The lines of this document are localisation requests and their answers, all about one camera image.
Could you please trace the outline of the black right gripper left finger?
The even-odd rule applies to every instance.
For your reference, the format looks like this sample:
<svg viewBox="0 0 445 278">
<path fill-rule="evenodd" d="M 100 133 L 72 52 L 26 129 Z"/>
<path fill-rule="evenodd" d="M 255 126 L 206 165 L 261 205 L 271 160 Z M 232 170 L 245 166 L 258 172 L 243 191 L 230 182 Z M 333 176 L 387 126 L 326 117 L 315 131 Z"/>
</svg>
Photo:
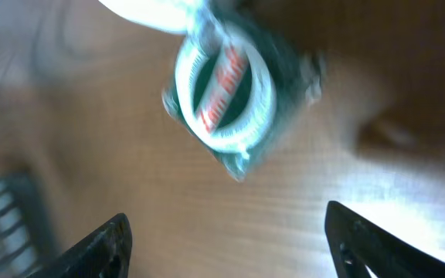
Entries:
<svg viewBox="0 0 445 278">
<path fill-rule="evenodd" d="M 29 278 L 127 278 L 132 246 L 128 218 L 118 213 Z"/>
</svg>

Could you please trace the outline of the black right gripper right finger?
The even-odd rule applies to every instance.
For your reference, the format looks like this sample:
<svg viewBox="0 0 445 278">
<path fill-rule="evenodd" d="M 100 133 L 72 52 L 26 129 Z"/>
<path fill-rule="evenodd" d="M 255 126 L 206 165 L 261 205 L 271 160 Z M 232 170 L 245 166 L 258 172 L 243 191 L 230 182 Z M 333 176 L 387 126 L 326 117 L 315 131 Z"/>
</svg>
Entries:
<svg viewBox="0 0 445 278">
<path fill-rule="evenodd" d="M 324 230 L 339 278 L 445 277 L 445 262 L 403 242 L 340 202 L 327 205 Z"/>
</svg>

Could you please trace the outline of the dark green round-logo packet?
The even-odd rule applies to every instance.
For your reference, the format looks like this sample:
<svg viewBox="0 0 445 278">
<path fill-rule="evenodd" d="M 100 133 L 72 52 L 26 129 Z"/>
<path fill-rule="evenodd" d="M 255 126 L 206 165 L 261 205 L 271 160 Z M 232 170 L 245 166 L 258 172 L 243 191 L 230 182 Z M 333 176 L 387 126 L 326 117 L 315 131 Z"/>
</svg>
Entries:
<svg viewBox="0 0 445 278">
<path fill-rule="evenodd" d="M 324 72 L 322 55 L 301 56 L 239 13 L 203 7 L 162 100 L 167 113 L 242 180 L 296 110 L 321 96 Z"/>
</svg>

